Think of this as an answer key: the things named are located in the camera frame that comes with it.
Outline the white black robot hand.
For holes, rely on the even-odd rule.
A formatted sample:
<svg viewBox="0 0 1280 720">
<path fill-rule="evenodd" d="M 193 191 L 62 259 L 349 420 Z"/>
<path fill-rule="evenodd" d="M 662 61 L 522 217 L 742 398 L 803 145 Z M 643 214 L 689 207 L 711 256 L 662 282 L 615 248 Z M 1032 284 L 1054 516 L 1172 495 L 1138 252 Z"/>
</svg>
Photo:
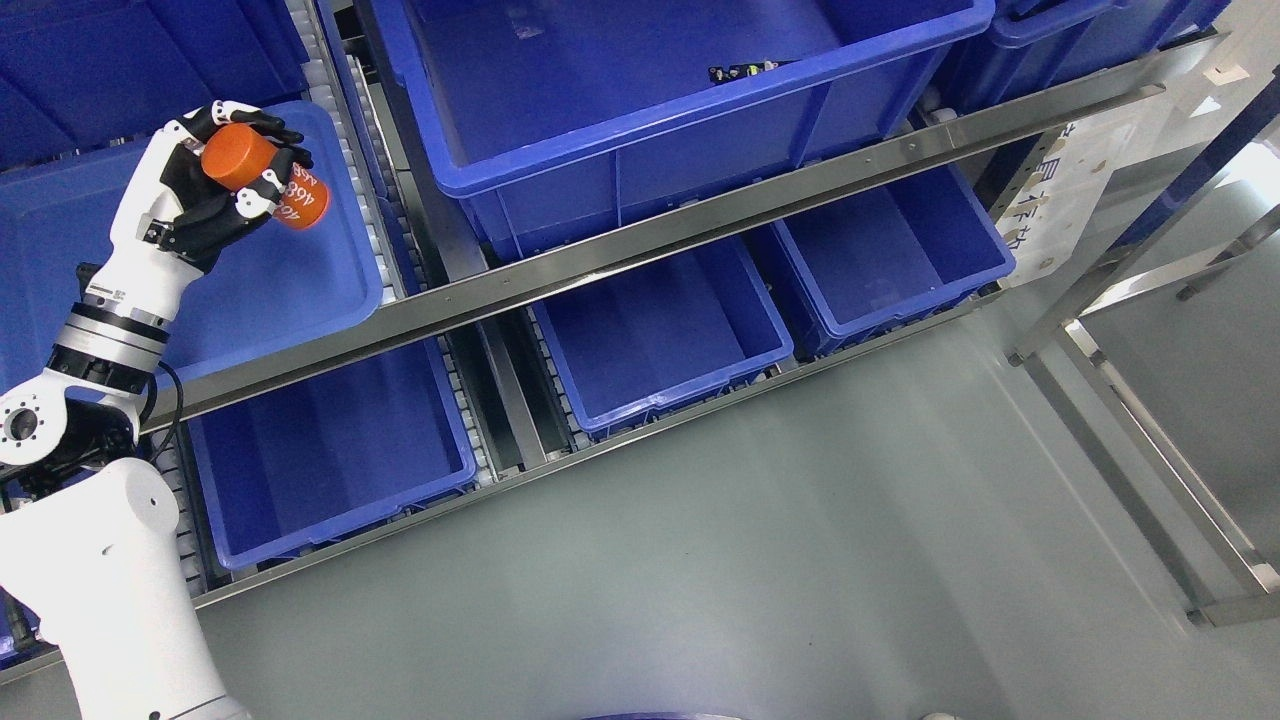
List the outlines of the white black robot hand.
<svg viewBox="0 0 1280 720">
<path fill-rule="evenodd" d="M 224 249 L 266 225 L 279 187 L 237 193 L 200 165 L 205 143 L 247 123 L 284 150 L 284 170 L 314 161 L 302 133 L 243 102 L 216 100 L 170 119 L 148 141 L 111 220 L 110 258 L 81 279 L 81 302 L 155 327 L 177 318 L 184 291 L 211 272 Z"/>
</svg>

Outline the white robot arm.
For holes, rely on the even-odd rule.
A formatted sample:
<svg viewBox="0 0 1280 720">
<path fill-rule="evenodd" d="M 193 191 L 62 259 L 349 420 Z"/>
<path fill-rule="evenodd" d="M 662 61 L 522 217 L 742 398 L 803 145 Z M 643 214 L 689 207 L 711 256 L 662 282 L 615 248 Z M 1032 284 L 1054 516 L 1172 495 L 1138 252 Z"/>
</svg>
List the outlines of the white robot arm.
<svg viewBox="0 0 1280 720">
<path fill-rule="evenodd" d="M 137 454 L 141 395 L 174 301 L 87 293 L 47 365 L 3 396 L 3 471 L 29 502 L 3 515 L 3 588 L 58 647 L 83 719 L 247 719 L 180 566 L 179 506 Z"/>
</svg>

